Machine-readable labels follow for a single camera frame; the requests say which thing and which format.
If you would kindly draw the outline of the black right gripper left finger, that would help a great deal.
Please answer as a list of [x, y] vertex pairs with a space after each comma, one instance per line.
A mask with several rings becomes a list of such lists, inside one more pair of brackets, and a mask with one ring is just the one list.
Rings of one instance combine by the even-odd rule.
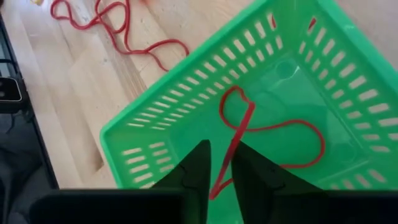
[[179, 217], [173, 224], [206, 224], [211, 177], [211, 143], [200, 141], [154, 189], [177, 190], [180, 203], [172, 209]]

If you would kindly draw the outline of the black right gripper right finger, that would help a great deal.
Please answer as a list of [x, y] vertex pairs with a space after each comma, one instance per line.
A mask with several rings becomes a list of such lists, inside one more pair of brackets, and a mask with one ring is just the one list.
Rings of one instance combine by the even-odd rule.
[[240, 142], [231, 161], [244, 224], [321, 224], [326, 194]]

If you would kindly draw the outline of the red rubber band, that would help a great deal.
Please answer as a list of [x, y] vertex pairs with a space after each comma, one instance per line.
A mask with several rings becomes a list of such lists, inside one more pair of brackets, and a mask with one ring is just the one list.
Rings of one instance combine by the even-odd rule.
[[[226, 119], [226, 116], [224, 115], [224, 106], [226, 104], [226, 100], [230, 96], [230, 94], [232, 94], [234, 91], [237, 91], [240, 94], [241, 99], [248, 104], [248, 108], [247, 108], [239, 126], [232, 125]], [[293, 124], [301, 124], [301, 125], [304, 125], [304, 126], [310, 128], [319, 138], [320, 150], [319, 150], [318, 155], [312, 161], [305, 163], [305, 164], [282, 164], [282, 165], [280, 165], [283, 168], [303, 169], [306, 167], [310, 167], [310, 166], [313, 166], [316, 163], [318, 163], [325, 154], [326, 143], [325, 143], [325, 138], [323, 137], [323, 134], [320, 132], [320, 130], [316, 126], [314, 126], [312, 123], [309, 123], [308, 121], [305, 121], [302, 119], [291, 119], [291, 120], [284, 121], [284, 122], [274, 124], [271, 126], [265, 126], [265, 127], [261, 127], [261, 128], [248, 128], [248, 125], [250, 123], [250, 120], [254, 113], [255, 108], [256, 108], [255, 103], [253, 101], [251, 101], [245, 95], [244, 90], [241, 87], [236, 86], [236, 85], [232, 86], [230, 89], [226, 90], [224, 92], [223, 96], [221, 97], [221, 101], [219, 104], [219, 110], [218, 110], [218, 112], [220, 114], [220, 118], [221, 118], [222, 122], [224, 122], [224, 124], [227, 127], [235, 130], [236, 132], [231, 140], [231, 143], [229, 144], [229, 146], [226, 150], [226, 154], [224, 156], [223, 163], [221, 165], [221, 169], [219, 171], [219, 174], [215, 180], [213, 187], [210, 190], [210, 193], [209, 193], [210, 200], [214, 200], [215, 198], [217, 198], [217, 196], [220, 194], [220, 192], [225, 187], [227, 187], [230, 183], [233, 182], [233, 178], [228, 179], [226, 182], [223, 182], [223, 179], [224, 179], [225, 173], [228, 169], [228, 166], [238, 148], [239, 142], [242, 139], [244, 133], [246, 133], [246, 132], [257, 132], [257, 131], [277, 129], [277, 128], [282, 128], [282, 127], [285, 127], [288, 125], [293, 125]]]
[[[52, 16], [53, 19], [58, 20], [58, 21], [68, 21], [72, 27], [74, 27], [76, 30], [88, 30], [94, 26], [102, 26], [104, 30], [107, 32], [109, 35], [109, 38], [111, 40], [111, 43], [114, 47], [114, 49], [122, 54], [122, 55], [147, 55], [150, 56], [154, 59], [156, 62], [157, 66], [165, 71], [168, 72], [168, 69], [166, 69], [158, 56], [152, 53], [152, 51], [156, 48], [159, 48], [161, 46], [165, 45], [170, 45], [170, 44], [177, 44], [181, 46], [181, 48], [184, 50], [185, 55], [188, 56], [190, 54], [190, 51], [187, 47], [186, 44], [184, 44], [181, 40], [178, 39], [165, 39], [165, 40], [160, 40], [158, 42], [153, 43], [152, 45], [144, 48], [144, 49], [132, 49], [129, 46], [129, 32], [130, 32], [130, 25], [131, 25], [131, 4], [129, 0], [125, 0], [124, 2], [112, 2], [102, 10], [99, 10], [99, 5], [100, 5], [101, 0], [95, 0], [95, 5], [94, 5], [94, 12], [95, 15], [94, 17], [89, 20], [88, 23], [86, 24], [79, 24], [77, 21], [73, 18], [72, 14], [72, 7], [68, 0], [53, 0], [53, 3], [50, 5], [50, 15]], [[66, 9], [67, 9], [67, 15], [66, 16], [59, 16], [56, 13], [56, 8], [60, 4], [64, 4]], [[112, 11], [116, 7], [122, 7], [124, 9], [124, 20], [122, 25], [114, 29], [112, 26], [110, 26], [108, 23], [106, 23], [103, 20], [103, 16], [110, 11]]]

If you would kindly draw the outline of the green plastic basket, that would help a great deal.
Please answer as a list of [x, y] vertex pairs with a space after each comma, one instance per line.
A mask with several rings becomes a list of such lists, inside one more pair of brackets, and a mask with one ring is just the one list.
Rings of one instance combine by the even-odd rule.
[[[321, 224], [398, 224], [398, 73], [334, 0], [255, 0], [104, 126], [101, 145], [127, 194], [118, 220], [178, 221], [179, 192], [153, 186], [202, 140], [211, 190], [236, 132], [218, 112], [235, 85], [256, 105], [248, 128], [302, 119], [323, 134], [318, 163], [282, 167], [326, 194]], [[224, 115], [239, 126], [247, 108], [234, 91]], [[240, 142], [278, 166], [320, 150], [301, 124]], [[244, 224], [233, 182], [209, 199], [206, 224]]]

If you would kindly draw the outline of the black aluminium table frame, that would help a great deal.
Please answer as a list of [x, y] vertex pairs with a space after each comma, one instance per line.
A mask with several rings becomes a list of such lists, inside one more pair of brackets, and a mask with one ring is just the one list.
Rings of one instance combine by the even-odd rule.
[[19, 101], [7, 102], [7, 106], [0, 109], [0, 133], [9, 134], [17, 124], [28, 127], [30, 135], [35, 139], [34, 146], [40, 151], [43, 166], [48, 174], [51, 188], [58, 189], [59, 185], [50, 162], [49, 154], [44, 144], [37, 119], [30, 101], [26, 85], [18, 65], [18, 61], [8, 36], [4, 19], [0, 14], [0, 78], [11, 78], [21, 96]]

